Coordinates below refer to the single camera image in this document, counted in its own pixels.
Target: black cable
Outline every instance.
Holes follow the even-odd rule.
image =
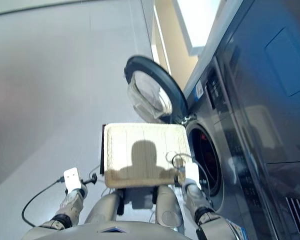
[[[91,178],[91,174],[93,173],[93,171],[97,170],[98,168],[100,168],[100,164],[96,167],[94,167],[88,174],[89,179]]]
[[[38,197],[40,194],[42,194],[45,190],[51,188],[53,185],[57,184],[57,183],[63,183],[65,181],[65,178],[62,176],[60,177],[58,180],[56,180],[54,183],[50,184],[49,186],[47,186],[45,189],[43,189],[42,191],[40,191],[39,193],[37,193],[33,198],[30,199],[30,201],[27,202],[27,204],[24,206],[22,212],[21,212],[21,217],[22,217],[22,220],[29,224],[31,227],[36,227],[36,225],[34,225],[32,222],[28,221],[26,218],[25,218],[25,211],[27,209],[27,207],[29,206],[29,204],[36,198]]]

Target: cable connector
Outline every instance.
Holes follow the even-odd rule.
[[[64,176],[61,176],[58,180],[57,180],[58,183],[64,183],[65,182],[65,177]]]

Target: wire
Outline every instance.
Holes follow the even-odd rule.
[[[153,212],[151,213],[151,216],[150,216],[150,218],[149,218],[148,223],[150,223],[150,221],[151,221],[151,219],[152,219],[152,217],[153,217],[154,214],[155,214],[155,212],[153,211]]]
[[[39,193],[37,193],[33,198],[30,199],[30,201],[27,202],[27,204],[24,206],[22,212],[21,212],[21,217],[22,217],[22,220],[29,224],[31,227],[35,227],[36,225],[34,225],[32,222],[28,221],[25,217],[25,211],[27,209],[27,207],[29,206],[29,204],[36,198],[38,197],[40,194],[42,194],[45,190],[51,188],[53,185],[57,184],[57,183],[62,183],[64,182],[65,179],[63,177],[60,177],[58,180],[56,180],[54,183],[50,184],[49,186],[47,186],[45,189],[43,189],[42,191],[40,191]]]
[[[105,190],[103,190],[103,191],[102,191],[102,193],[101,193],[101,197],[103,197],[103,196],[104,196],[104,194],[105,194],[105,192],[106,192],[107,190],[108,190],[108,187],[106,187],[106,188],[105,188]]]
[[[100,164],[96,167],[94,167],[90,172],[89,172],[89,179],[91,179],[91,174],[93,173],[93,171],[97,170],[98,168],[100,168]]]
[[[177,156],[186,156],[188,158],[191,158],[193,162],[195,162],[199,168],[201,169],[204,177],[205,177],[205,180],[206,180],[206,184],[207,184],[207,188],[208,188],[208,193],[207,193],[207,200],[209,201],[210,200],[210,184],[209,184],[209,180],[208,180],[208,176],[207,176],[207,173],[206,171],[204,170],[204,168],[202,167],[202,165],[192,156],[190,156],[189,154],[186,154],[186,153],[177,153],[176,155],[174,155],[174,157],[172,158],[171,162],[173,163],[174,162],[174,159],[175,157]]]

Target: door glass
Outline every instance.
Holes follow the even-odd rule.
[[[135,71],[128,87],[128,95],[136,112],[147,122],[161,123],[159,117],[172,113],[167,93],[148,74]]]

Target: white device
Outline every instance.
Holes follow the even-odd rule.
[[[71,193],[75,189],[81,189],[82,183],[80,181],[79,171],[76,167],[64,171],[63,176],[68,193]]]

